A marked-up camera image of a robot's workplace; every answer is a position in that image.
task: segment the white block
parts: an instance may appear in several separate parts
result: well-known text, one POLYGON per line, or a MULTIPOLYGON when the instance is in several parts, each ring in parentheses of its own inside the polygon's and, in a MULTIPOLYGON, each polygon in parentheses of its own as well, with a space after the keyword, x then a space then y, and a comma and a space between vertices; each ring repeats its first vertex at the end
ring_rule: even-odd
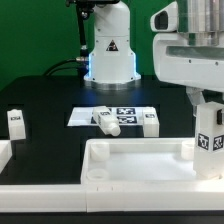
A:
POLYGON ((7 114, 10 140, 25 139, 26 132, 22 111, 11 110, 7 114))
POLYGON ((194 170, 199 179, 214 179, 224 172, 224 126, 217 124, 223 104, 209 102, 197 107, 194 170))
POLYGON ((12 156, 12 148, 10 141, 0 141, 0 173, 8 163, 12 156))
POLYGON ((159 120, 154 107, 142 110, 144 137, 159 137, 159 120))
POLYGON ((106 106, 94 107, 93 118, 105 135, 118 136, 121 133, 118 119, 106 106))

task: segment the warning label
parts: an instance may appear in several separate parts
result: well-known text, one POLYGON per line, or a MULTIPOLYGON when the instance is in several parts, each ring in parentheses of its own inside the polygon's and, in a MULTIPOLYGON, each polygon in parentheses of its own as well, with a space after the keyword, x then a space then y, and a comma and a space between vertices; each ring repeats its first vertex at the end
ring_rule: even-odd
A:
POLYGON ((117 45, 115 44, 114 40, 110 42, 107 51, 118 51, 117 45))

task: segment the white cube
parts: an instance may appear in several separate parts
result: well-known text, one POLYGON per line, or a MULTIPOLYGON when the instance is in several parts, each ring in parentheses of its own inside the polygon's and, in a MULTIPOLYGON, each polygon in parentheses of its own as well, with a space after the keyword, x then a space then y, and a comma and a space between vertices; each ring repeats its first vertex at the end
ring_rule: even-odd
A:
POLYGON ((142 110, 144 137, 159 137, 159 119, 154 107, 142 110))
POLYGON ((20 140, 26 138, 25 124, 21 110, 11 110, 8 114, 9 137, 10 140, 20 140))

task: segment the sticker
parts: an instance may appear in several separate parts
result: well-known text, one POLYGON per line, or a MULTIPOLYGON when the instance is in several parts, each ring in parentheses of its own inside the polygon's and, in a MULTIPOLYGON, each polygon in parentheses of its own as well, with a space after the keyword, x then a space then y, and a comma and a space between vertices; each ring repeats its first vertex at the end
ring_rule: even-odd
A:
POLYGON ((224 135, 214 138, 213 151, 223 148, 223 139, 224 139, 224 135))
POLYGON ((209 137, 202 135, 202 134, 198 134, 198 146, 208 150, 209 147, 209 137))
POLYGON ((110 115, 109 112, 100 112, 100 114, 101 114, 102 116, 110 115))
POLYGON ((11 121, 17 121, 17 120, 20 120, 21 118, 20 117, 11 117, 11 121))
POLYGON ((118 51, 117 45, 114 40, 110 42, 110 45, 107 47, 107 51, 118 51))
POLYGON ((136 114, 135 108, 117 108, 117 114, 127 115, 127 114, 136 114))
POLYGON ((145 114, 146 118, 155 118, 155 114, 145 114))
POLYGON ((135 116, 118 116, 119 124, 137 124, 137 118, 135 116))

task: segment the white plastic part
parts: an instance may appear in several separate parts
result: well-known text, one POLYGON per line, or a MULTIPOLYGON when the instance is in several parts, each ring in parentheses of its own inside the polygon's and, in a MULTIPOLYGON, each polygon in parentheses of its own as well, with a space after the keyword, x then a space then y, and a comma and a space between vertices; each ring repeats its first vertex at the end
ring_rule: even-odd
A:
MULTIPOLYGON (((224 48, 224 33, 220 33, 219 43, 217 47, 212 47, 212 49, 224 48)), ((203 58, 206 55, 197 53, 200 48, 194 48, 191 51, 192 54, 195 54, 194 56, 188 54, 184 56, 186 52, 184 48, 176 50, 171 55, 168 50, 170 46, 186 47, 188 42, 177 33, 164 33, 155 36, 153 59, 155 73, 160 81, 224 92, 224 60, 221 50, 220 55, 216 54, 216 58, 212 58, 214 52, 209 52, 211 48, 204 48, 204 51, 207 51, 204 52, 207 54, 207 58, 203 58)))
POLYGON ((87 141, 81 183, 88 212, 223 210, 224 182, 198 180, 193 161, 181 157, 182 143, 194 139, 92 139, 87 141), (108 142, 110 158, 91 159, 92 143, 108 142), (109 179, 90 180, 106 170, 109 179))
POLYGON ((95 7, 95 47, 89 55, 85 81, 96 84, 127 84, 139 80, 136 56, 130 48, 130 11, 126 4, 95 7))
POLYGON ((90 181, 106 181, 109 180, 109 173, 104 169, 93 169, 88 171, 87 178, 90 181))
POLYGON ((159 120, 154 107, 142 110, 144 137, 159 137, 159 120))
POLYGON ((106 106, 94 107, 93 119, 105 135, 118 136, 121 133, 118 119, 106 106))
POLYGON ((108 142, 93 142, 91 144, 91 158, 94 161, 106 161, 110 158, 110 146, 108 142))
POLYGON ((0 141, 0 173, 12 157, 12 148, 10 141, 0 141))
POLYGON ((163 8, 162 10, 160 10, 159 12, 157 12, 156 14, 154 14, 151 19, 150 19, 150 25, 151 25, 151 29, 154 32, 172 32, 177 30, 177 26, 178 26, 178 8, 177 8, 177 2, 172 2, 171 4, 169 4, 167 7, 163 8), (168 15, 168 27, 167 29, 156 29, 155 27, 155 18, 158 14, 160 14, 161 12, 166 12, 168 15))
POLYGON ((181 157, 185 160, 192 160, 194 159, 194 147, 195 147, 195 140, 188 140, 182 142, 181 147, 181 157))
POLYGON ((224 126, 217 124, 223 104, 210 102, 197 107, 194 170, 201 179, 221 178, 224 172, 224 126))
POLYGON ((25 124, 21 110, 11 110, 7 112, 10 140, 20 140, 26 138, 25 124))
POLYGON ((86 212, 82 185, 2 185, 0 212, 86 212))

